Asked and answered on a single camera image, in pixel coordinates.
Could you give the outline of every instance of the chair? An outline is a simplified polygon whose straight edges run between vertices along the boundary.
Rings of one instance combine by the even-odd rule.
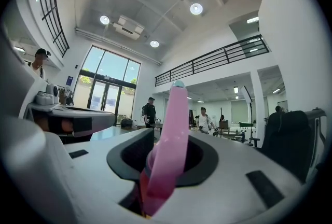
[[[274,130],[278,122],[275,116],[270,127],[267,127],[267,138],[259,151],[292,172],[304,183],[312,159],[315,135],[304,112],[292,111],[279,117],[278,131]]]

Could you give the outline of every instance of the round pendant light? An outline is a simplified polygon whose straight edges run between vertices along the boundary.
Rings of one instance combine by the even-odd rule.
[[[199,15],[201,12],[203,12],[203,7],[201,4],[198,4],[198,3],[194,3],[191,5],[190,7],[190,12],[193,14],[193,15]]]
[[[150,45],[154,48],[157,48],[159,46],[159,42],[157,42],[156,40],[151,41]]]
[[[107,16],[101,16],[100,17],[100,22],[102,22],[104,25],[109,24],[109,18]]]

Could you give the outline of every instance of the person wearing cap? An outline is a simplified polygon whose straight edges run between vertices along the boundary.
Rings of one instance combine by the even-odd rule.
[[[154,100],[153,97],[150,97],[149,102],[144,106],[144,122],[146,128],[150,128],[151,124],[155,123],[156,109]]]
[[[35,54],[35,61],[28,64],[28,66],[31,67],[32,70],[43,80],[46,80],[45,70],[43,69],[43,61],[46,60],[49,55],[51,55],[49,51],[40,48]]]
[[[206,109],[204,107],[201,107],[201,114],[199,115],[196,124],[199,131],[204,134],[209,133],[209,125],[211,125],[215,130],[217,130],[211,118],[206,114]]]

